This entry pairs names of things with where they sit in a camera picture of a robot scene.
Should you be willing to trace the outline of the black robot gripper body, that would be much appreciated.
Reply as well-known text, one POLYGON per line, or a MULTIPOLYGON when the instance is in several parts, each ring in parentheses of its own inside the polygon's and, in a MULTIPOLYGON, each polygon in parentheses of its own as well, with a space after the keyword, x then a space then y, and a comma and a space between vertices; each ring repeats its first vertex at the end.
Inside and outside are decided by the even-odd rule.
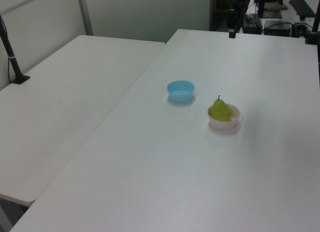
POLYGON ((234 9, 229 9, 227 12, 226 26, 229 30, 235 30, 237 24, 237 12, 234 9))

